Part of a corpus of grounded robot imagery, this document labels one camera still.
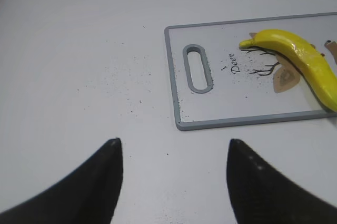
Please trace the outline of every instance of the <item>cutting board handle hole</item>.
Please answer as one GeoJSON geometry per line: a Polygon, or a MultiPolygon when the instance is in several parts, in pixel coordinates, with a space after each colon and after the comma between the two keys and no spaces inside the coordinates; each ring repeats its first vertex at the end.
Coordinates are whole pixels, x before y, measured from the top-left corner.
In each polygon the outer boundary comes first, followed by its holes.
{"type": "Polygon", "coordinates": [[[210,91],[213,80],[205,49],[195,44],[187,45],[183,50],[183,57],[189,88],[199,94],[210,91]]]}
{"type": "Polygon", "coordinates": [[[207,81],[204,74],[204,67],[201,62],[200,53],[191,51],[187,54],[187,58],[190,64],[193,86],[199,90],[207,88],[207,81]]]}

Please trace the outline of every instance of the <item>yellow banana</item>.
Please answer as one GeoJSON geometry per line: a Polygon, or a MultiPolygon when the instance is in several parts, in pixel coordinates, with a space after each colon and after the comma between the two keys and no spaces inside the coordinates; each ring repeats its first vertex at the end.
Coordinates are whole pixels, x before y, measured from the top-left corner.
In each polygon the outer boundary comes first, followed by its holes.
{"type": "Polygon", "coordinates": [[[277,51],[302,72],[318,99],[337,112],[337,78],[324,57],[305,39],[283,30],[263,30],[240,42],[240,48],[258,46],[277,51]]]}

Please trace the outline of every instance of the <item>white surface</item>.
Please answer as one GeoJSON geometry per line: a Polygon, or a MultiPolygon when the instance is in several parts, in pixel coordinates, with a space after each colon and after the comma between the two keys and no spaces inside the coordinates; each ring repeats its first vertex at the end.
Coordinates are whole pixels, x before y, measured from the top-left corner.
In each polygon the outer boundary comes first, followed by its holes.
{"type": "Polygon", "coordinates": [[[325,41],[337,37],[336,15],[170,29],[174,75],[183,122],[322,109],[303,77],[292,89],[274,92],[273,77],[280,65],[269,76],[251,74],[254,69],[267,70],[269,68],[265,65],[277,62],[275,56],[261,55],[262,51],[247,54],[239,49],[240,41],[250,38],[249,33],[265,29],[287,30],[308,40],[318,51],[326,54],[325,58],[337,76],[336,62],[324,47],[325,41]],[[205,94],[194,93],[187,84],[182,51],[190,44],[200,45],[206,52],[214,86],[205,94]],[[240,72],[231,72],[230,54],[234,55],[240,72]]]}
{"type": "Polygon", "coordinates": [[[235,223],[232,137],[337,206],[336,120],[181,132],[164,45],[169,25],[333,11],[336,0],[0,0],[0,210],[115,136],[113,223],[235,223]]]}

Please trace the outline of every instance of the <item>banana stem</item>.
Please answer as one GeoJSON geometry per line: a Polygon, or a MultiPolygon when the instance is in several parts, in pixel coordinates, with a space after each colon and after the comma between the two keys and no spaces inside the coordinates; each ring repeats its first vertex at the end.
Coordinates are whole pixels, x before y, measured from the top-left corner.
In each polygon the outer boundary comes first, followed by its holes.
{"type": "Polygon", "coordinates": [[[252,38],[250,40],[242,41],[239,44],[240,48],[248,48],[248,47],[251,47],[251,46],[254,46],[254,39],[252,39],[252,38]]]}

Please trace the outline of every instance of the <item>deer drawing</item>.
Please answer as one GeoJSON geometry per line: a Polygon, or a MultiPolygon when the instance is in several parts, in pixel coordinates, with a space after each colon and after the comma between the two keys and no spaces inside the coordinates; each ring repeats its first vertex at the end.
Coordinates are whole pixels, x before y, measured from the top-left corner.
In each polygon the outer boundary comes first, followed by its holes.
{"type": "MultiPolygon", "coordinates": [[[[254,37],[255,33],[250,33],[249,35],[251,37],[254,37]]],[[[257,74],[259,76],[268,76],[271,75],[276,69],[276,67],[280,65],[281,67],[279,67],[278,70],[273,75],[273,86],[275,93],[281,93],[290,90],[299,83],[301,79],[301,74],[297,71],[297,69],[293,66],[293,64],[290,61],[288,61],[288,59],[286,59],[283,55],[275,51],[267,50],[260,47],[251,47],[249,49],[244,49],[242,51],[246,51],[247,53],[260,51],[262,52],[260,55],[270,54],[275,56],[277,60],[275,64],[265,65],[267,69],[263,70],[254,69],[252,72],[250,72],[250,74],[257,74]]]]}

